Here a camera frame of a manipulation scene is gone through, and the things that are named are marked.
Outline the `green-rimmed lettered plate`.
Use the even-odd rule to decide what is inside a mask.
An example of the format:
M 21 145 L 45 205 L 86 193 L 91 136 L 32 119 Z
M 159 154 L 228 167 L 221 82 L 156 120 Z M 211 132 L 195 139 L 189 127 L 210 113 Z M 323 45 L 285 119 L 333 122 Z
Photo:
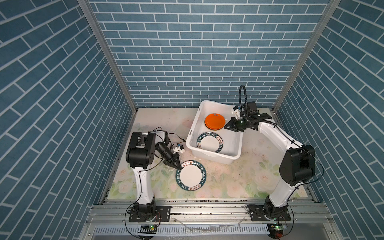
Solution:
M 202 188 L 206 180 L 207 171 L 197 161 L 186 161 L 182 163 L 182 168 L 176 171 L 176 182 L 185 191 L 193 192 Z
M 219 153 L 224 147 L 222 137 L 214 132 L 202 133 L 196 141 L 197 147 L 213 153 Z

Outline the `white plastic bin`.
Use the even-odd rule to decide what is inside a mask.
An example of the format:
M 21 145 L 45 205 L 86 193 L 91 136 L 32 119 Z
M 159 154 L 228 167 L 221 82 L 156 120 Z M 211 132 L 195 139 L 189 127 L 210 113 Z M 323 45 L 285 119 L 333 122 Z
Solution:
M 233 108 L 233 105 L 225 105 L 208 100 L 201 102 L 186 140 L 187 147 L 195 157 L 226 165 L 230 165 L 240 157 L 243 133 L 232 132 L 224 128 L 213 131 L 208 129 L 204 123 L 205 118 L 209 114 L 220 114 L 225 118 L 226 123 L 228 123 L 231 117 L 234 116 L 232 114 Z M 214 132 L 222 137 L 224 147 L 219 153 L 209 152 L 197 147 L 197 138 L 205 132 Z

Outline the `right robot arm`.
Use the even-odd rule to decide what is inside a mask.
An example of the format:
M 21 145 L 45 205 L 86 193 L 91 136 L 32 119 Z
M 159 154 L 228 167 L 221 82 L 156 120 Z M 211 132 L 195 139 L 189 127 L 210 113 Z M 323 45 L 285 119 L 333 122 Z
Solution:
M 314 148 L 294 140 L 268 114 L 255 114 L 248 117 L 239 110 L 232 111 L 232 114 L 233 116 L 225 125 L 226 130 L 259 131 L 280 150 L 282 155 L 279 166 L 280 180 L 272 194 L 266 197 L 264 211 L 269 214 L 285 211 L 294 192 L 315 175 Z

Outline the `orange plate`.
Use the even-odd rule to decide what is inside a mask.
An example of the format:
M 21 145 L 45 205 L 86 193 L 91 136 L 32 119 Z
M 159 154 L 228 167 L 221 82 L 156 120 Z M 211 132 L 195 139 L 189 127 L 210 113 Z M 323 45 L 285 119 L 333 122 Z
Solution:
M 213 131 L 222 129 L 226 125 L 225 118 L 220 114 L 209 114 L 205 118 L 205 126 Z

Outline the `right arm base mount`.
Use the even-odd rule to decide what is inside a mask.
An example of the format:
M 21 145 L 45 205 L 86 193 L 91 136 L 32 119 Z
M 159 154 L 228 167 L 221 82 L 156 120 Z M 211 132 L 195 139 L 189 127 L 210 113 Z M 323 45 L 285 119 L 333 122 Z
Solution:
M 276 208 L 272 204 L 247 205 L 246 210 L 250 215 L 252 222 L 262 221 L 290 221 L 291 216 L 288 207 Z

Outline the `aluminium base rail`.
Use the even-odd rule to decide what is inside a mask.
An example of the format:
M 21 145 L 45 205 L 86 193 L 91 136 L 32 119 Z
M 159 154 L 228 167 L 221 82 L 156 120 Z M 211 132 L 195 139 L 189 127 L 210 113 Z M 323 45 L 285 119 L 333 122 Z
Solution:
M 261 200 L 157 200 L 152 222 L 131 222 L 129 201 L 94 205 L 81 240 L 269 239 L 274 226 L 285 240 L 340 240 L 334 218 L 324 203 L 294 200 L 287 211 L 269 221 Z

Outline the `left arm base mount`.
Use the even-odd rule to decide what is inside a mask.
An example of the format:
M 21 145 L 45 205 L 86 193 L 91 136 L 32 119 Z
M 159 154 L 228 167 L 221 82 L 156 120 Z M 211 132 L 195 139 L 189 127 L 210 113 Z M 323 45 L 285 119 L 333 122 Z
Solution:
M 134 206 L 129 211 L 129 223 L 157 222 L 166 223 L 170 221 L 170 206 L 139 205 Z

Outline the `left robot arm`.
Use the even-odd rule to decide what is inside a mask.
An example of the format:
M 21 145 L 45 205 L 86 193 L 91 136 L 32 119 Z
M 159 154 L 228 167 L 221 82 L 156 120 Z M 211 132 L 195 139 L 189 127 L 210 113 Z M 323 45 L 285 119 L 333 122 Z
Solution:
M 180 155 L 169 148 L 170 143 L 167 131 L 132 133 L 127 145 L 126 162 L 132 168 L 137 184 L 138 197 L 132 208 L 134 212 L 145 214 L 156 212 L 155 195 L 149 174 L 156 154 L 160 156 L 160 162 L 166 166 L 176 170 L 182 169 Z

